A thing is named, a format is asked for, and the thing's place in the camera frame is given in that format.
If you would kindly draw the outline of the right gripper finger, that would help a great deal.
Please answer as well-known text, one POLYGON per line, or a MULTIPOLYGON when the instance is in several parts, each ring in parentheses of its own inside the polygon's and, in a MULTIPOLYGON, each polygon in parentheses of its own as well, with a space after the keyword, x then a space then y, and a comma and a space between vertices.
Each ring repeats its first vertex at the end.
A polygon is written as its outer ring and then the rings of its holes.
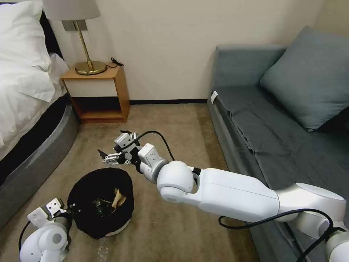
POLYGON ((139 135, 137 132, 131 132, 128 130, 121 130, 120 140, 137 140, 139 135))
POLYGON ((121 156, 121 152, 106 154, 105 152, 98 149, 100 156, 102 157, 102 162, 105 165, 117 165, 119 164, 119 158, 121 156))

